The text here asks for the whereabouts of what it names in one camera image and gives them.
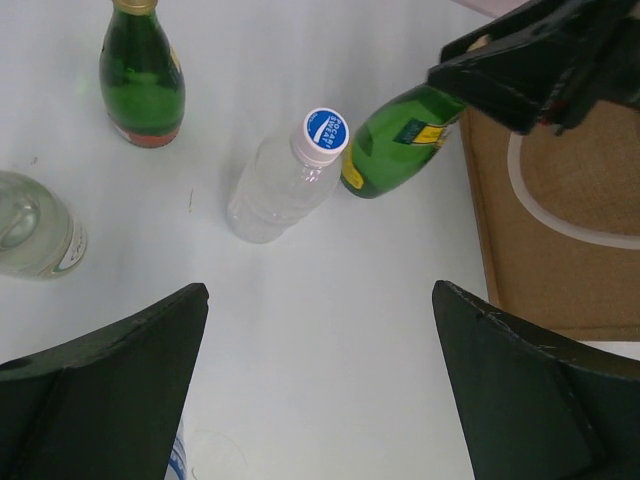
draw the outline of table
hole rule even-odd
[[[486,297],[459,136],[380,199],[340,186],[271,245],[236,239],[224,208],[273,129],[322,105],[359,125],[486,20],[444,0],[161,0],[187,116],[143,150],[99,94],[109,2],[3,8],[0,167],[57,192],[90,238],[67,278],[0,278],[0,362],[204,282],[184,414],[199,480],[472,478],[430,300],[441,278]]]

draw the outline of blue and white cap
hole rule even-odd
[[[326,167],[349,143],[347,122],[335,110],[317,108],[310,112],[291,136],[291,147],[307,165]]]

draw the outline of brown box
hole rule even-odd
[[[507,170],[511,132],[478,111],[461,121],[490,301],[578,340],[640,340],[640,251],[574,240],[522,206]],[[600,103],[578,128],[523,139],[537,202],[589,229],[640,235],[640,115]]]

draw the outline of green bottle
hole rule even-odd
[[[158,0],[113,0],[100,54],[107,113],[123,137],[140,147],[175,138],[184,116],[180,62],[156,17]]]
[[[444,145],[465,107],[426,84],[394,98],[356,132],[342,183],[354,195],[375,198],[406,182]]]

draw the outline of gold foil bottle neck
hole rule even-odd
[[[158,5],[158,0],[113,0],[119,10],[130,15],[149,15]]]

